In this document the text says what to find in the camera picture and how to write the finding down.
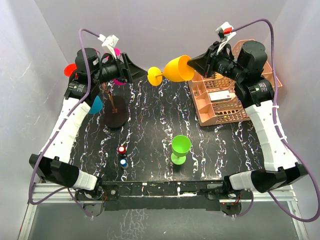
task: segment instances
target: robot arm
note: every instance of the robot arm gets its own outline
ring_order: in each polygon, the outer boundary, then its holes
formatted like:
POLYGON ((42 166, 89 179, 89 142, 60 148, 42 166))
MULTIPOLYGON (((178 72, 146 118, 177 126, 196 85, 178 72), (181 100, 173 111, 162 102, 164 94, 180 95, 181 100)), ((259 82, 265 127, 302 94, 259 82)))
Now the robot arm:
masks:
MULTIPOLYGON (((89 113, 96 96, 100 92, 100 84, 113 79, 117 79, 120 82, 132 83, 147 74, 145 70, 133 64, 126 53, 122 53, 121 55, 123 61, 117 57, 114 51, 114 47, 118 42, 116 36, 110 35, 105 37, 100 34, 98 39, 102 41, 102 48, 106 53, 100 59, 95 49, 85 48, 90 69, 89 73, 86 71, 82 51, 79 50, 77 52, 75 58, 76 70, 69 78, 62 110, 46 145, 57 131, 59 134, 45 151, 37 169, 37 175, 42 179, 68 188, 84 189, 95 196, 99 195, 98 187, 101 179, 69 164, 70 153, 79 128, 84 118, 89 113), (75 108, 70 116, 67 116, 70 110, 88 90, 87 74, 90 74, 91 78, 89 95, 84 102, 75 108), (65 121, 65 124, 59 129, 63 121, 65 121)), ((35 167, 38 158, 38 154, 31 155, 29 163, 33 168, 35 167)))
MULTIPOLYGON (((231 46, 226 43, 232 29, 229 23, 224 23, 216 30, 221 42, 216 41, 206 53, 189 60, 187 64, 205 78, 217 72, 235 81, 235 94, 249 115, 262 148, 264 169, 226 176, 223 192, 256 189, 264 193, 294 183, 307 175, 307 171, 281 142, 276 132, 272 115, 275 107, 274 90, 271 83, 262 76, 267 61, 265 46, 257 41, 247 41, 235 59, 231 46)), ((276 118, 285 136, 278 115, 276 118)))

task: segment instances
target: green cup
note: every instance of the green cup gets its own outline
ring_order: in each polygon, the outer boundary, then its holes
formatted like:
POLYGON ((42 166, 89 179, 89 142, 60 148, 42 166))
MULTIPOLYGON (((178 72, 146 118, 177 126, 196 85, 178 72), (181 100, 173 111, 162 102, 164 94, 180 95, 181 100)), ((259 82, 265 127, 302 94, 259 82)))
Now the green cup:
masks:
POLYGON ((190 151, 191 141, 184 135, 175 136, 171 143, 171 161, 176 165, 184 164, 190 151))

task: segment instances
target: marble tabletop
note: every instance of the marble tabletop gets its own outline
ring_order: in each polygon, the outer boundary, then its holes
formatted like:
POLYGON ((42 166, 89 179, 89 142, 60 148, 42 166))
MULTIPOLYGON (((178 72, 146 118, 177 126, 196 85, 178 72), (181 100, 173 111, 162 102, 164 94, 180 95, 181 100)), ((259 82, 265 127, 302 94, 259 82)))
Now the marble tabletop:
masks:
MULTIPOLYGON (((146 78, 107 88, 122 96, 128 121, 118 130, 104 125, 102 109, 84 119, 70 163, 104 181, 218 180, 263 167, 263 154, 251 121, 200 127, 187 82, 164 80, 154 87, 146 78), (174 165, 171 142, 189 137, 192 147, 183 165, 174 165), (119 164, 117 147, 127 147, 129 167, 119 164)), ((100 93, 102 101, 109 97, 100 93)))

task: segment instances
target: wall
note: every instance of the wall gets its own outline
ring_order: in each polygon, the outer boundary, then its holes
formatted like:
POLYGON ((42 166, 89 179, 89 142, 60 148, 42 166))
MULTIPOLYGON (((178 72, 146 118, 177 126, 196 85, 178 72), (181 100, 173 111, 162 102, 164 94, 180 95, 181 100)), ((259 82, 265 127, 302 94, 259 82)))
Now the wall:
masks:
MULTIPOLYGON (((290 0, 274 24, 276 72, 284 85, 279 92, 279 116, 289 143, 311 167, 318 183, 320 183, 319 16, 319 1, 290 0)), ((269 50, 270 38, 266 39, 265 45, 269 50)), ((318 204, 310 178, 303 178, 293 187, 302 217, 312 217, 318 204)), ((305 224, 310 239, 319 239, 319 224, 319 219, 305 224)))
POLYGON ((0 1, 0 239, 16 239, 25 215, 31 153, 58 118, 67 64, 34 0, 0 1))
MULTIPOLYGON (((225 21, 234 27, 257 18, 274 22, 285 4, 281 0, 35 1, 69 63, 79 50, 78 29, 87 28, 116 35, 120 50, 145 69, 163 68, 183 54, 204 53, 218 40, 215 30, 225 21)), ((232 43, 250 38, 263 41, 267 34, 266 27, 256 25, 239 32, 232 43)), ((91 36, 85 36, 85 44, 101 49, 91 36)))

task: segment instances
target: plastic crate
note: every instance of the plastic crate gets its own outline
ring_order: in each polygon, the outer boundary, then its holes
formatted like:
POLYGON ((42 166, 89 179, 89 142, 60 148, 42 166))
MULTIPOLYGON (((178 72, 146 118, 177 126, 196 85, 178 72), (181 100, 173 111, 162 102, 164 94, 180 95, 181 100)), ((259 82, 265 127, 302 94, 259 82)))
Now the plastic crate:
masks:
MULTIPOLYGON (((242 44, 250 40, 241 40, 233 47, 232 53, 238 57, 242 44)), ((263 67, 262 75, 275 88, 272 69, 268 62, 263 67)), ((210 78, 203 78, 199 73, 195 73, 192 80, 188 82, 193 103, 196 109, 200 126, 210 126, 249 120, 249 116, 241 105, 235 94, 235 81, 224 77, 218 73, 210 78), (221 102, 211 102, 209 93, 228 90, 232 96, 231 100, 221 102)))

